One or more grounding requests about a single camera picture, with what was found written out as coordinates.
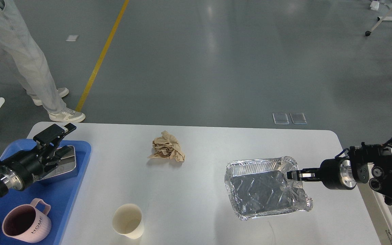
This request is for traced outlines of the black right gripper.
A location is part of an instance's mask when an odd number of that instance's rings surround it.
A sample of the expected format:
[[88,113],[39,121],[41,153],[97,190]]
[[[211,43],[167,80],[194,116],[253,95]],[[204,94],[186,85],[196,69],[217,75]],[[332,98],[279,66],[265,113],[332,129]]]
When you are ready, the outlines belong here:
[[324,160],[319,168],[296,169],[287,172],[288,180],[322,182],[331,190],[352,190],[357,182],[353,177],[350,160],[334,158]]

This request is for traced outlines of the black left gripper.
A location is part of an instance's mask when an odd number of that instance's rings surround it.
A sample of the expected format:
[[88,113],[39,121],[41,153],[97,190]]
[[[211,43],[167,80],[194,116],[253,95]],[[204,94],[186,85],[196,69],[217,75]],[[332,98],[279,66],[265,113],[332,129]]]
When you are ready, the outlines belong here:
[[0,180],[8,189],[23,191],[36,181],[58,168],[62,158],[72,151],[72,146],[57,149],[61,141],[76,130],[74,124],[52,124],[33,137],[39,153],[51,153],[41,157],[36,152],[19,151],[4,159],[0,166]]

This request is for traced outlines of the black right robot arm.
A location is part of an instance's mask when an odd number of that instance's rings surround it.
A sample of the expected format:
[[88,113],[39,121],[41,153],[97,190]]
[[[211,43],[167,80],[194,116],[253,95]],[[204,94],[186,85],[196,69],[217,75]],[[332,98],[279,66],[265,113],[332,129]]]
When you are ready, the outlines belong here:
[[352,190],[365,183],[373,191],[384,195],[387,205],[392,205],[392,138],[382,144],[362,142],[360,146],[345,148],[347,156],[336,155],[322,161],[318,168],[289,171],[289,180],[322,182],[331,190]]

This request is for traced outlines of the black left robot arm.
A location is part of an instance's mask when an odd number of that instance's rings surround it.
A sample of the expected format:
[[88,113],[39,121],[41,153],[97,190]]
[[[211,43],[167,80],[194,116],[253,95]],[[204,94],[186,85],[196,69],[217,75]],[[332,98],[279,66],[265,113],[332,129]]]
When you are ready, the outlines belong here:
[[74,130],[74,124],[63,127],[52,124],[34,136],[35,147],[0,160],[0,212],[8,211],[9,201],[20,203],[29,197],[39,197],[52,204],[60,201],[57,207],[60,215],[56,220],[67,220],[77,195],[77,187],[71,184],[79,185],[78,178],[54,183],[42,183],[41,179],[57,169],[63,156],[69,153],[69,146],[60,146],[60,143]]

